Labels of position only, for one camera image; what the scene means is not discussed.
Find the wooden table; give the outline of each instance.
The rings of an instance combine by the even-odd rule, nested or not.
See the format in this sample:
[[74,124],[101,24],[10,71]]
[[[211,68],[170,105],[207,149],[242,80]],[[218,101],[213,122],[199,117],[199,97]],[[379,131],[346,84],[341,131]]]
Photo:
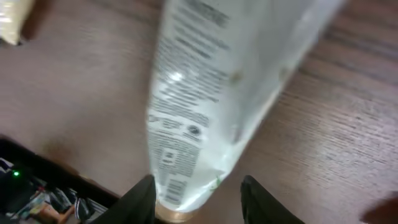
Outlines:
[[[0,132],[122,195],[148,173],[161,4],[37,2],[33,40],[0,48]],[[359,223],[398,189],[397,86],[398,3],[351,1],[192,223],[243,223],[246,174],[307,223]]]

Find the white tube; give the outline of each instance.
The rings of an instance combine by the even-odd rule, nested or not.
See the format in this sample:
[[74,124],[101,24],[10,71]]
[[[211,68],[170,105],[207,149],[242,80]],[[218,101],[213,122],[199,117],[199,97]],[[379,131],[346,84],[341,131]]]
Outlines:
[[167,1],[147,112],[157,212],[208,200],[341,2]]

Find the wood grain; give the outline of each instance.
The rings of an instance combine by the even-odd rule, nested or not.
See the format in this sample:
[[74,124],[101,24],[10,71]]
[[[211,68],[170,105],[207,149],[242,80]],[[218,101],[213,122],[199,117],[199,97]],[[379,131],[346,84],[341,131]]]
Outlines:
[[[161,6],[47,6],[33,40],[0,48],[0,132],[119,195],[129,190],[148,173],[144,116]],[[243,223],[246,174],[306,223],[359,223],[398,189],[397,86],[398,3],[350,1],[192,223]]]

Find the beige cap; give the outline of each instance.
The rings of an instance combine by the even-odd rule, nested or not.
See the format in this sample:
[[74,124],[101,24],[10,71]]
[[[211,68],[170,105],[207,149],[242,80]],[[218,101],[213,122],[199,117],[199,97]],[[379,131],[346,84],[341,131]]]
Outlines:
[[187,222],[190,220],[193,216],[195,216],[198,213],[198,210],[188,212],[188,213],[182,213],[182,212],[176,212],[173,210],[170,210],[166,207],[164,207],[160,202],[156,202],[156,207],[155,207],[155,215],[156,218],[165,221],[167,223],[183,223]]

